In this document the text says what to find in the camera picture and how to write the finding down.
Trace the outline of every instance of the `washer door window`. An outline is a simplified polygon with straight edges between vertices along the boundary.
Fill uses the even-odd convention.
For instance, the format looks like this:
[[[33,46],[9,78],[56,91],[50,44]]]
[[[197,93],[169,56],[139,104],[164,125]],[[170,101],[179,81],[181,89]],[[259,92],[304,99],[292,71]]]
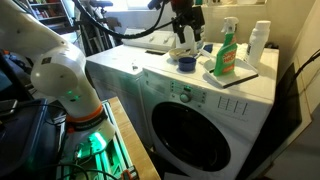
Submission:
[[[230,148],[221,132],[204,116],[177,103],[158,104],[153,129],[177,158],[203,171],[219,171],[230,161]]]

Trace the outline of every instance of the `small blue bowl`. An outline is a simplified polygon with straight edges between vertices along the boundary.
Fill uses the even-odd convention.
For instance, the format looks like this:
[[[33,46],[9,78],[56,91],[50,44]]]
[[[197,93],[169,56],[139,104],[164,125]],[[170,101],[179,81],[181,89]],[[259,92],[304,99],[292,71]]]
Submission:
[[[193,71],[196,67],[196,61],[193,57],[182,57],[179,59],[179,69],[184,72]]]

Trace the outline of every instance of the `washing machine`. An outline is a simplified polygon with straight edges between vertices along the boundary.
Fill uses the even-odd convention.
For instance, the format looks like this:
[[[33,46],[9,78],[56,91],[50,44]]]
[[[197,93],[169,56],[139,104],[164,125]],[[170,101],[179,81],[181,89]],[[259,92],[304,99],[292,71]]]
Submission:
[[[143,68],[142,94],[157,154],[193,179],[235,179],[274,102],[277,52],[267,50],[259,76],[223,89],[177,62]]]
[[[141,30],[127,29],[128,33]],[[144,62],[153,63],[172,48],[173,32],[155,31],[149,36],[124,41],[123,45],[87,57],[86,68],[101,100],[117,96],[140,140],[151,147],[142,104],[140,78]]]

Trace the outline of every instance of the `wall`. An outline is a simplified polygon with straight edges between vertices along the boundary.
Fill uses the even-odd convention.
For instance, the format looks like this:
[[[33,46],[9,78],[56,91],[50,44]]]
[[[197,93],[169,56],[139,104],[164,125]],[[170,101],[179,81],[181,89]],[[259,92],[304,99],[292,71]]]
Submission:
[[[206,22],[205,32],[208,41],[222,42],[223,18],[238,17],[240,23],[237,31],[239,43],[247,43],[250,33],[258,20],[270,20],[271,31],[269,41],[280,47],[279,78],[291,64],[290,57],[294,42],[301,27],[309,14],[315,0],[268,0],[266,5],[242,6],[211,6],[204,7],[203,14]],[[117,31],[123,33],[127,27],[148,28],[158,17],[159,11],[108,12],[107,16],[117,17],[122,24]],[[168,4],[160,24],[169,22],[175,14]],[[171,26],[163,30],[172,30]]]
[[[290,58],[302,66],[320,48],[319,36],[320,0],[316,0]],[[312,122],[288,148],[274,161],[266,176],[271,179],[319,179],[320,177],[320,58],[306,66],[300,78],[303,87],[300,95],[306,95],[308,115]]]

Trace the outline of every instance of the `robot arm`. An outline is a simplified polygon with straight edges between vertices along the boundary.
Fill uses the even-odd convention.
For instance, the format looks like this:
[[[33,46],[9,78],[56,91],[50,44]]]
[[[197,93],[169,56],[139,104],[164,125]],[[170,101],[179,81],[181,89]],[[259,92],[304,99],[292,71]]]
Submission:
[[[67,111],[70,152],[90,134],[101,132],[105,141],[115,133],[102,103],[85,75],[85,55],[73,44],[39,23],[12,0],[0,1],[0,48],[35,61],[31,82],[53,96]]]

